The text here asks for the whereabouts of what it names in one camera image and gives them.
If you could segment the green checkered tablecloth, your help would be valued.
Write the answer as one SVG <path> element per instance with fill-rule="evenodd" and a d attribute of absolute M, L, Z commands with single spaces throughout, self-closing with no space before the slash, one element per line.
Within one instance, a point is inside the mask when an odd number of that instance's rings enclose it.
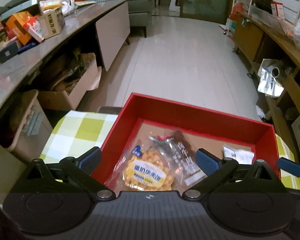
<path fill-rule="evenodd" d="M 57 122 L 40 158 L 57 163 L 79 157 L 94 146 L 101 147 L 117 119 L 115 114 L 70 111 Z"/>

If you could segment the long grey counter table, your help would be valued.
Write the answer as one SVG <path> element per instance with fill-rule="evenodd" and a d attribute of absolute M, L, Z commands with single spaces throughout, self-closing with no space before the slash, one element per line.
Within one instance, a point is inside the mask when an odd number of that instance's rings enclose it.
<path fill-rule="evenodd" d="M 58 46 L 84 27 L 122 6 L 128 7 L 128 2 L 107 1 L 76 9 L 74 13 L 65 17 L 65 27 L 60 34 L 0 64 L 0 109 L 21 81 L 31 75 L 42 64 L 43 59 L 51 55 Z"/>

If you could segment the dark beef jerky packet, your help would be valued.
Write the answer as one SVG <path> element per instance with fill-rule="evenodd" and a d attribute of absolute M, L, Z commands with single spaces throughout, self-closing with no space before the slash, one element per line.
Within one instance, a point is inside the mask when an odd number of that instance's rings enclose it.
<path fill-rule="evenodd" d="M 183 191 L 206 178 L 196 164 L 196 153 L 181 131 L 149 137 L 175 177 L 174 189 Z"/>

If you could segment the red cardboard box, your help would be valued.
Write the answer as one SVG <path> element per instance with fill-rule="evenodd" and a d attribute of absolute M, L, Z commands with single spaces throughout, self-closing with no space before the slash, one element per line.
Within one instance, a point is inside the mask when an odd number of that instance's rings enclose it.
<path fill-rule="evenodd" d="M 262 159 L 279 176 L 274 128 L 262 122 L 185 103 L 132 94 L 101 147 L 102 157 L 92 177 L 105 185 L 119 158 L 136 139 L 181 131 L 196 153 L 203 148 L 223 159 L 223 146 L 243 149 Z"/>

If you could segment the wooden shelf unit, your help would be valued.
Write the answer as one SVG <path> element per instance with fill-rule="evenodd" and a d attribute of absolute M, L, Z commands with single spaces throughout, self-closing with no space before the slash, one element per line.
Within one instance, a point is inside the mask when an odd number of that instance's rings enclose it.
<path fill-rule="evenodd" d="M 281 65 L 276 73 L 283 92 L 277 98 L 267 95 L 261 98 L 268 105 L 276 133 L 300 161 L 300 145 L 293 131 L 293 123 L 300 118 L 300 51 L 291 41 L 251 16 L 238 12 L 236 17 L 234 53 L 241 52 L 249 61 L 251 68 L 247 75 L 257 77 L 262 63 L 278 62 Z"/>

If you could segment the clear waffle cookie packet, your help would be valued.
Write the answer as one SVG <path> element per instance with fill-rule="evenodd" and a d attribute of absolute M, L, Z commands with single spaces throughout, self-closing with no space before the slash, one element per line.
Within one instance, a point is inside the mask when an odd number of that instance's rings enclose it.
<path fill-rule="evenodd" d="M 124 150 L 105 185 L 120 191 L 171 191 L 178 186 L 172 152 L 157 138 L 136 139 Z"/>

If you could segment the white pink snack packet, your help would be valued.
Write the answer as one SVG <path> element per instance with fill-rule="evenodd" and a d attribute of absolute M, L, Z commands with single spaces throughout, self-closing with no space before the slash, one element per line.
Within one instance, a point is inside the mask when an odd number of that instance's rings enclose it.
<path fill-rule="evenodd" d="M 243 150 L 243 149 L 234 149 L 230 146 L 223 146 L 223 155 L 225 158 L 235 159 L 239 164 L 251 165 L 255 154 L 253 152 Z"/>

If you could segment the white plastic bag on counter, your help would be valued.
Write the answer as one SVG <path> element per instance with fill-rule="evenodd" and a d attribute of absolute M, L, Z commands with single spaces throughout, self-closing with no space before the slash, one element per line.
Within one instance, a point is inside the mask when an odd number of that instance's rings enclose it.
<path fill-rule="evenodd" d="M 63 16 L 71 14 L 77 8 L 75 0 L 41 0 L 39 6 L 43 14 L 59 8 Z"/>

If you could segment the grey green sofa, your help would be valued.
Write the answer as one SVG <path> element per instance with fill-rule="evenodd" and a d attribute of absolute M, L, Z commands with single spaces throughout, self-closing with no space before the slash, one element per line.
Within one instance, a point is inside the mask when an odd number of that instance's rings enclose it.
<path fill-rule="evenodd" d="M 153 0 L 128 0 L 130 27 L 142 29 L 145 38 L 151 23 L 153 5 Z"/>

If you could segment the orange box on counter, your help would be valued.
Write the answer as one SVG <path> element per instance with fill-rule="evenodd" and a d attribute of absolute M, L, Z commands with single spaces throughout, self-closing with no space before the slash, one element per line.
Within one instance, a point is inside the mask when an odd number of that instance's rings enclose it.
<path fill-rule="evenodd" d="M 10 31 L 15 34 L 17 39 L 24 46 L 27 45 L 32 38 L 32 35 L 24 28 L 26 22 L 31 18 L 33 18 L 33 16 L 28 11 L 23 11 L 13 14 L 6 22 Z"/>

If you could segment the silver foil bag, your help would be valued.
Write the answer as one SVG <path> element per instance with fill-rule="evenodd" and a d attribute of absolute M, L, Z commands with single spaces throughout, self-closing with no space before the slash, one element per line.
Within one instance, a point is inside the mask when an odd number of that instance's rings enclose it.
<path fill-rule="evenodd" d="M 259 84 L 257 91 L 271 98 L 281 96 L 284 87 L 279 81 L 283 77 L 283 62 L 275 59 L 263 59 L 258 69 Z"/>

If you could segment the open cardboard box under counter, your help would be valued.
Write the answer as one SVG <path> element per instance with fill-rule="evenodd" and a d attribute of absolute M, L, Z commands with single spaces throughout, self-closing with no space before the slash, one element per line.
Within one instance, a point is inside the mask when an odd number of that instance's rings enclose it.
<path fill-rule="evenodd" d="M 70 68 L 59 77 L 50 91 L 41 91 L 38 100 L 43 108 L 75 110 L 87 91 L 98 89 L 102 68 L 97 65 L 94 53 L 81 55 L 82 66 Z"/>

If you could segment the white carton box on counter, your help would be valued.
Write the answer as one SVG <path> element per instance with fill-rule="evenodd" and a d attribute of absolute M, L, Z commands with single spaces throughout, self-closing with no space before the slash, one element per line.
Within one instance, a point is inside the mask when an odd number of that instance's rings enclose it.
<path fill-rule="evenodd" d="M 45 39 L 51 38 L 61 33 L 65 26 L 65 20 L 61 7 L 49 10 L 42 14 L 38 21 Z"/>

